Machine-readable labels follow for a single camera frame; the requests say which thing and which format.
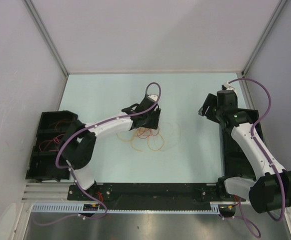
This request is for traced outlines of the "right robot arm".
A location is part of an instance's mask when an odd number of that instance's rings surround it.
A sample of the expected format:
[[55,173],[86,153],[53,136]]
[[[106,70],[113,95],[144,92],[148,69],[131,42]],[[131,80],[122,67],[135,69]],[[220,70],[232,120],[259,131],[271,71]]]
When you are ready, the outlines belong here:
[[233,90],[208,94],[198,114],[219,124],[224,176],[217,180],[216,195],[222,201],[233,195],[250,201],[261,214],[291,207],[291,170],[286,170],[263,142],[259,112],[238,107]]

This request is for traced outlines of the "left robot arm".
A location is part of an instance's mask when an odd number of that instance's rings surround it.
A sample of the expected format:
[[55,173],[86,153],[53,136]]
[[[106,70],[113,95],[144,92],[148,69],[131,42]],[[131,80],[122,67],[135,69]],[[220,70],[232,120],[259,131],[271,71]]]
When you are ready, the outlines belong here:
[[159,99],[156,94],[147,94],[141,103],[126,107],[109,119],[92,124],[75,120],[70,124],[58,145],[55,165],[59,169],[66,168],[72,172],[73,178],[80,186],[78,193],[81,197],[90,200],[96,194],[96,181],[90,173],[96,143],[109,136],[134,129],[156,130],[161,113]]

